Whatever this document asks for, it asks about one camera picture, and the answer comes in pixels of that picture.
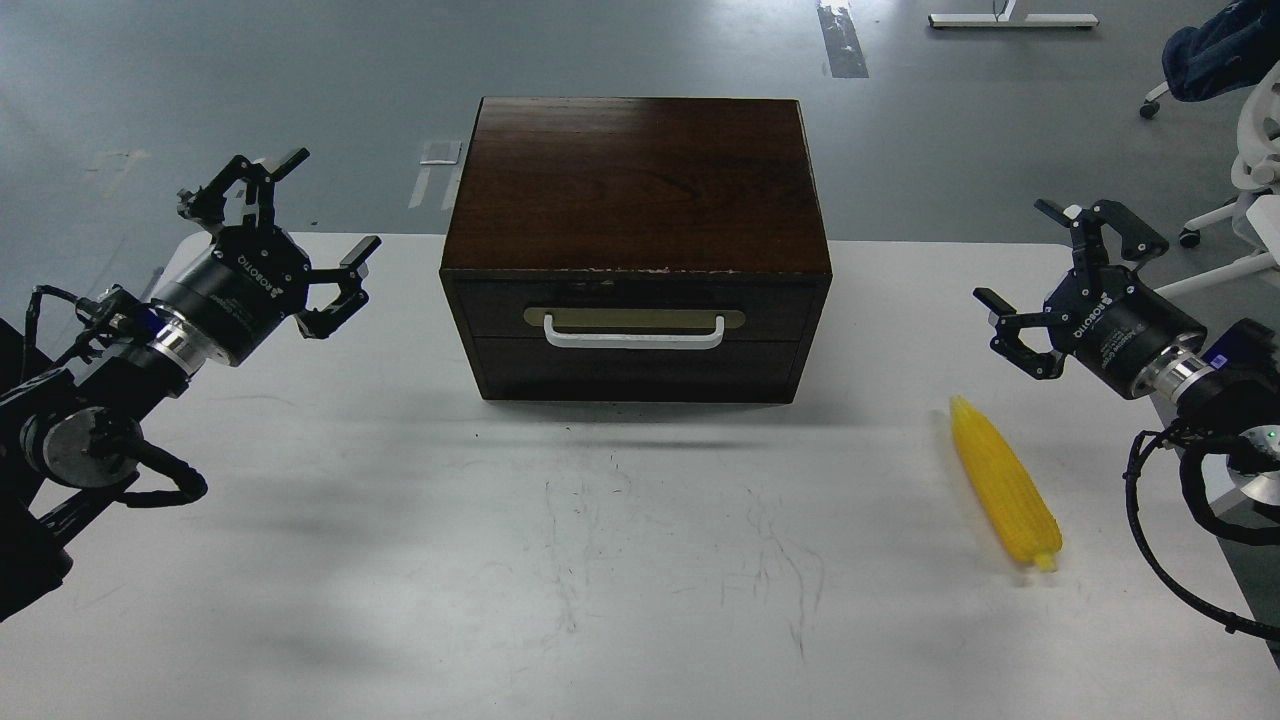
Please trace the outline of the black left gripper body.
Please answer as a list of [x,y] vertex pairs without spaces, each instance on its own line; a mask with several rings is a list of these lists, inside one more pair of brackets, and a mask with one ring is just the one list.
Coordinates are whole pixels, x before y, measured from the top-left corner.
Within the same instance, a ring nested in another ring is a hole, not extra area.
[[238,366],[303,309],[307,268],[283,229],[225,227],[154,301],[210,340],[219,363]]

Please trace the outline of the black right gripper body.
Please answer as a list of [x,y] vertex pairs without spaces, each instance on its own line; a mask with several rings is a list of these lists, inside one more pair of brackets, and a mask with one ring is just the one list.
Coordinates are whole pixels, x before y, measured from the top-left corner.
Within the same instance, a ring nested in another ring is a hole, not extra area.
[[1068,272],[1044,309],[1071,316],[1050,328],[1052,347],[1128,400],[1155,392],[1153,364],[1166,350],[1198,351],[1207,336],[1203,324],[1119,265]]

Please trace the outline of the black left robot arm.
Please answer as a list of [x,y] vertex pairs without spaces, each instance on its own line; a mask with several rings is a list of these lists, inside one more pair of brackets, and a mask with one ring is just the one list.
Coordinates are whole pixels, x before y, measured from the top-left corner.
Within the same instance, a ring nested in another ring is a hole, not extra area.
[[325,340],[367,304],[364,237],[317,268],[276,224],[276,186],[308,156],[232,158],[177,211],[210,245],[148,299],[120,286],[90,297],[32,288],[22,329],[3,325],[1,614],[59,588],[68,543],[115,503],[160,509],[209,489],[188,462],[145,438],[143,419],[183,395],[207,363],[238,366],[294,318]]

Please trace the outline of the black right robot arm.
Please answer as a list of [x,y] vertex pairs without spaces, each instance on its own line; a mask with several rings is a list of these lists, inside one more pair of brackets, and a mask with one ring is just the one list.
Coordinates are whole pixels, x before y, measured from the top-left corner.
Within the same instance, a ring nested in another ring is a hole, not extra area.
[[993,290],[974,291],[991,314],[992,350],[1037,380],[1062,374],[1074,357],[1126,400],[1161,395],[1176,409],[1171,439],[1184,450],[1180,478],[1196,521],[1211,534],[1275,546],[1276,527],[1222,520],[1206,493],[1203,460],[1222,455],[1239,488],[1266,518],[1277,518],[1277,369],[1272,332],[1238,323],[1211,352],[1207,328],[1139,275],[1169,242],[1124,204],[1101,199],[1036,208],[1065,228],[1071,268],[1037,313],[1019,313]]

